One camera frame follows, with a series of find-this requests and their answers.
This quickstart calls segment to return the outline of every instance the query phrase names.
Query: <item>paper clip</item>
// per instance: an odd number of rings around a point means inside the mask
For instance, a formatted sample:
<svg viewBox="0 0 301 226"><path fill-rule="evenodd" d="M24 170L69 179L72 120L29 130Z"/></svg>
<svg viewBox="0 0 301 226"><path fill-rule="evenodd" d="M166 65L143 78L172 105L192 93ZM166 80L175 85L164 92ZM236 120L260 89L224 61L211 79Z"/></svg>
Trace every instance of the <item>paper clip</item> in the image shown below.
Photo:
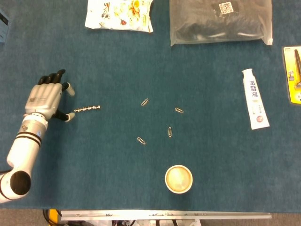
<svg viewBox="0 0 301 226"><path fill-rule="evenodd" d="M169 137L172 137L172 135L173 135L173 134L172 134L172 132L171 132L171 127L168 127L168 136L169 136Z"/></svg>
<svg viewBox="0 0 301 226"><path fill-rule="evenodd" d="M176 107L174 110L175 110L176 112L179 112L179 113L182 113L182 114L184 113L183 110L181 110L180 108L177 108L177 107Z"/></svg>
<svg viewBox="0 0 301 226"><path fill-rule="evenodd" d="M149 101L148 98L146 98L145 100L143 100L143 102L141 103L141 106L146 105L148 101Z"/></svg>
<svg viewBox="0 0 301 226"><path fill-rule="evenodd" d="M137 140L138 140L141 144L143 144L143 145L146 144L146 142L145 142L144 140L142 140L140 137L137 137Z"/></svg>

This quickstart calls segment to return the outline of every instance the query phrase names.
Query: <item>yellow package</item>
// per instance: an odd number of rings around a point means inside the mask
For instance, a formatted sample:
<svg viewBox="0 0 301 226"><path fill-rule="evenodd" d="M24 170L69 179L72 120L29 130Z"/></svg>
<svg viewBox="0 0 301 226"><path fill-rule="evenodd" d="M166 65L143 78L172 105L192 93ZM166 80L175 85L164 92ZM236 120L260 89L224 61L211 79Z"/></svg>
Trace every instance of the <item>yellow package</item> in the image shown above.
<svg viewBox="0 0 301 226"><path fill-rule="evenodd" d="M289 99L301 105L301 46L284 47L283 56Z"/></svg>

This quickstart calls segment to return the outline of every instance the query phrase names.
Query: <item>floor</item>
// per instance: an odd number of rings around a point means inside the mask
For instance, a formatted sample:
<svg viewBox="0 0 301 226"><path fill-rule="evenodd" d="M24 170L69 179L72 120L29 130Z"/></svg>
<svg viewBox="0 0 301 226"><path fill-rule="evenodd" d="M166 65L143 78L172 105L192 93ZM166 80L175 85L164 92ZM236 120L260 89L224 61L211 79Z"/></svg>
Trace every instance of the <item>floor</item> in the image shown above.
<svg viewBox="0 0 301 226"><path fill-rule="evenodd" d="M273 214L263 220L202 220L202 226L300 226L301 214ZM1 226L47 226L41 210L0 209Z"/></svg>

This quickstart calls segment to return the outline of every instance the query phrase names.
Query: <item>white robotic arm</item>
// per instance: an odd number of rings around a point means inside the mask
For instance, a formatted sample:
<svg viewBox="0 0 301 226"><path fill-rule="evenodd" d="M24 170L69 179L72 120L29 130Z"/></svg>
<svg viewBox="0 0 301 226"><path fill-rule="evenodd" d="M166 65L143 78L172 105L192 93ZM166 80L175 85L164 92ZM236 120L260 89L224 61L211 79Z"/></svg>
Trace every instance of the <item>white robotic arm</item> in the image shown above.
<svg viewBox="0 0 301 226"><path fill-rule="evenodd" d="M58 105L65 90L74 96L68 82L60 83L65 70L43 76L27 100L26 115L9 151L7 162L13 168L0 175L0 203L22 198L31 187L31 171L47 130L48 121L58 118L70 121L75 114L64 114Z"/></svg>

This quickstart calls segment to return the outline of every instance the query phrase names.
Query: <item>paper cup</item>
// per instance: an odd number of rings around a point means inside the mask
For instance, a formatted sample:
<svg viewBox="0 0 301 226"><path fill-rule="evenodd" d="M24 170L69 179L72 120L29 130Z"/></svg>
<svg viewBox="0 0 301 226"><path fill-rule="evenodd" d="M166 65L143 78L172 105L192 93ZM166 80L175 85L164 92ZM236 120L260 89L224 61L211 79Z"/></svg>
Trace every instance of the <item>paper cup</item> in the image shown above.
<svg viewBox="0 0 301 226"><path fill-rule="evenodd" d="M170 167L165 174L165 184L167 188L176 194L183 194L192 186L192 173L182 165Z"/></svg>

